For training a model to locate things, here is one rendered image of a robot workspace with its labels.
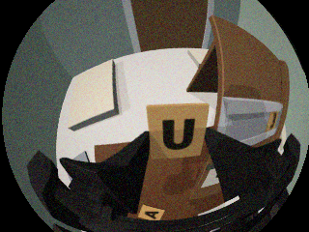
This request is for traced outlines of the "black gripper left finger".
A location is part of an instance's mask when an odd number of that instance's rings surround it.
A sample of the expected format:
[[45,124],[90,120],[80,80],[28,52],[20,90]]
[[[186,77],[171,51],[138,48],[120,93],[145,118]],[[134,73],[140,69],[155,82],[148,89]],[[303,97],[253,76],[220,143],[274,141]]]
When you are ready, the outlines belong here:
[[70,177],[93,189],[105,190],[129,213],[136,214],[142,194],[144,174],[150,155],[150,132],[144,131],[128,143],[119,154],[102,162],[61,158]]

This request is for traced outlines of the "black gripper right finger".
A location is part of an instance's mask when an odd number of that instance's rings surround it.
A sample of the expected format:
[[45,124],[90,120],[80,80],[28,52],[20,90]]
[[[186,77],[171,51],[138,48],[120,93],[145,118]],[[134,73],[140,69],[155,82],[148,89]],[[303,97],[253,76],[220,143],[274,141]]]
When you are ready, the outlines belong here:
[[224,202],[239,196],[239,190],[250,182],[263,162],[278,150],[282,139],[275,139],[266,146],[251,147],[224,135],[223,132],[206,128],[206,146],[221,186]]

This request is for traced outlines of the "white paper ticket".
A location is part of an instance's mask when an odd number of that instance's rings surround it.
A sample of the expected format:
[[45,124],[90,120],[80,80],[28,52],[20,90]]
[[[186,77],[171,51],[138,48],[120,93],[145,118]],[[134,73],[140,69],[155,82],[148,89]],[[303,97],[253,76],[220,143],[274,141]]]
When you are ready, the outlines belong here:
[[216,183],[220,183],[219,177],[217,177],[215,170],[216,169],[209,171],[208,177],[206,177],[205,182],[202,185],[202,187],[207,187],[207,186],[211,186],[211,185],[216,185]]

